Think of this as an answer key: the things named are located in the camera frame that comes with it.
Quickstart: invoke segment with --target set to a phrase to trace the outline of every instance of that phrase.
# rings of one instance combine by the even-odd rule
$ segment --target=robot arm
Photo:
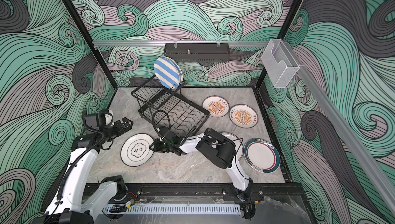
[[[84,115],[86,135],[74,140],[70,162],[61,186],[45,211],[43,217],[33,220],[33,224],[51,223],[93,223],[107,202],[117,194],[126,192],[121,176],[109,177],[88,200],[82,204],[82,194],[88,179],[89,171],[95,161],[102,144],[131,130],[133,122],[127,118],[112,123],[112,115],[107,110]],[[100,131],[103,138],[98,141]]]
[[[189,137],[179,147],[185,154],[199,151],[207,157],[217,167],[225,169],[232,180],[233,186],[239,189],[242,195],[249,195],[252,180],[237,165],[235,144],[217,131],[208,128],[206,131],[195,137]]]

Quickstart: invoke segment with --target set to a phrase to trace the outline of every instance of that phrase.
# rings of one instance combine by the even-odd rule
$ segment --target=plate rim
[[[220,134],[222,134],[222,133],[228,133],[228,134],[231,134],[231,135],[235,136],[235,137],[238,138],[238,139],[241,139],[241,138],[239,138],[238,136],[236,136],[235,134],[233,134],[233,133],[231,133],[231,132],[220,132]],[[243,145],[242,142],[240,142],[240,144],[241,144],[241,147],[242,147],[243,149],[241,150],[241,156],[240,156],[240,159],[238,159],[238,161],[240,161],[241,158],[243,158],[243,156],[244,156],[244,145]]]
[[[160,59],[160,58],[165,58],[165,59],[167,59],[165,56],[160,56],[159,58],[157,58],[156,60],[155,60],[155,62],[154,62],[154,73],[155,73],[155,76],[157,77],[157,79],[159,80],[159,82],[163,85],[163,83],[161,82],[161,80],[158,78],[158,76],[156,75],[156,72],[155,72],[155,63],[156,63],[156,61],[158,60],[158,59]],[[176,69],[177,69],[177,72],[178,72],[178,74],[179,74],[179,83],[178,83],[178,85],[177,85],[177,87],[178,86],[180,86],[181,85],[181,83],[182,83],[182,81],[181,81],[181,78],[182,78],[182,74],[180,75],[180,71],[179,71],[179,66],[177,65],[176,67],[175,67]]]
[[[126,143],[129,139],[131,139],[131,138],[133,138],[133,137],[135,137],[135,136],[138,136],[138,135],[147,135],[149,138],[151,138],[151,139],[152,139],[152,142],[148,142],[148,141],[146,140],[146,141],[150,144],[150,146],[151,146],[152,143],[154,142],[154,139],[153,139],[150,135],[148,135],[148,134],[146,134],[146,133],[138,133],[138,134],[135,134],[135,135],[131,136],[130,138],[128,138],[128,139],[124,142],[124,144],[122,145],[122,148],[124,147],[125,143]],[[122,159],[122,148],[121,148],[121,150],[119,151],[119,155],[120,155],[120,158],[121,158],[122,163],[125,164],[125,165],[128,166],[128,167],[140,167],[141,165],[143,165],[143,164],[145,164],[146,162],[148,162],[149,159],[151,159],[151,157],[154,155],[154,152],[153,152],[152,150],[150,150],[150,148],[148,148],[149,151],[152,151],[152,154],[151,154],[151,156],[146,160],[146,162],[144,162],[144,163],[142,163],[141,165],[138,165],[138,166],[131,166],[131,165],[126,164],[126,163],[123,161],[123,159]]]
[[[166,59],[171,60],[173,64],[175,64],[175,67],[177,68],[177,70],[180,73],[180,84],[181,84],[184,81],[184,76],[182,75],[181,67],[174,61],[174,59],[167,57],[167,56],[161,56],[161,57],[165,57]]]
[[[256,139],[261,139],[261,140],[263,140],[263,141],[265,141],[265,142],[255,141]],[[250,161],[249,158],[248,158],[247,151],[245,151],[246,149],[248,149],[249,143],[251,144],[251,143],[253,143],[253,142],[263,143],[263,144],[269,145],[269,148],[273,151],[274,156],[275,156],[275,159],[276,159],[276,162],[275,162],[275,164],[274,164],[275,170],[272,170],[272,169],[270,169],[270,170],[263,170],[263,169],[262,169],[262,170],[257,170],[256,168],[253,167],[254,164],[251,163],[251,161]],[[247,161],[248,165],[250,165],[250,167],[252,167],[254,170],[256,170],[256,171],[258,171],[258,172],[261,172],[261,173],[274,173],[275,171],[277,171],[277,169],[280,167],[280,164],[281,164],[281,159],[280,159],[281,157],[280,157],[280,153],[279,153],[279,151],[277,150],[277,148],[274,147],[273,144],[271,144],[270,142],[266,141],[266,140],[263,139],[263,138],[251,138],[250,140],[248,140],[248,141],[246,142],[246,144],[245,144],[245,146],[244,146],[244,158],[246,159],[246,161]]]
[[[212,96],[209,96],[209,97],[205,98],[205,99],[202,101],[202,103],[201,103],[202,108],[204,108],[204,107],[203,107],[203,103],[204,103],[208,98],[210,98],[210,97],[222,98],[222,99],[224,99],[224,100],[226,101],[226,103],[228,103],[228,107],[230,107],[229,101],[227,101],[224,97],[222,97],[222,96],[217,96],[217,95],[212,95]],[[221,118],[221,117],[224,117],[225,115],[227,115],[227,114],[229,113],[229,111],[230,111],[230,108],[229,108],[228,111],[227,111],[226,113],[224,113],[224,115],[222,115],[222,116],[215,117],[215,116],[211,116],[211,115],[210,115],[210,117],[213,117],[213,118]]]
[[[248,107],[248,108],[251,108],[251,109],[256,113],[256,124],[254,124],[254,125],[251,126],[251,127],[241,127],[241,126],[239,126],[238,124],[234,123],[233,120],[232,120],[232,118],[230,118],[230,110],[232,110],[232,108],[234,108],[235,106],[246,106],[246,107]],[[257,111],[255,111],[254,108],[252,108],[252,107],[250,107],[250,106],[248,106],[248,105],[246,105],[246,104],[236,104],[236,105],[233,105],[231,108],[229,108],[229,112],[228,112],[228,113],[229,113],[229,119],[230,119],[230,121],[232,121],[232,123],[234,123],[236,126],[238,126],[238,127],[240,127],[240,128],[244,128],[244,129],[253,128],[254,126],[256,126],[256,125],[258,124],[258,121],[259,121],[259,116],[258,116]]]

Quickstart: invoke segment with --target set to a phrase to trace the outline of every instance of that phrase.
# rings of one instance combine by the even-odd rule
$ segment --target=black metal basket
[[[155,77],[145,81],[132,91],[132,96],[137,99],[140,116],[152,123],[152,116],[157,110],[163,110],[170,119],[170,130],[179,138],[194,136],[209,118],[209,111],[198,104],[191,102],[181,94],[184,82],[175,90],[163,86],[150,86],[148,83]],[[159,112],[155,115],[155,126],[169,126],[167,115]]]

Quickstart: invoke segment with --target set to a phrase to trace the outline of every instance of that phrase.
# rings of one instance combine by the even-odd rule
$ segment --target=red wire
[[[134,203],[136,202],[136,195],[133,192],[128,192],[128,193],[132,193],[133,197],[134,197]]]
[[[258,196],[261,198],[261,200],[263,200],[263,197],[261,194],[259,194],[258,192],[255,192],[256,194],[258,194]]]

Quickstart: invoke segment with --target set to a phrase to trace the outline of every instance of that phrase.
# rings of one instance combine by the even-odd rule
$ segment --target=wall
[[[0,0],[0,222],[31,223],[114,89],[61,0]]]
[[[304,0],[286,40],[394,182],[394,0]],[[267,111],[319,223],[395,223],[298,75]]]
[[[72,0],[94,40],[276,38],[290,0]],[[117,83],[139,85],[163,47],[102,47]],[[255,85],[264,49],[236,47],[228,63],[179,63],[188,85]]]

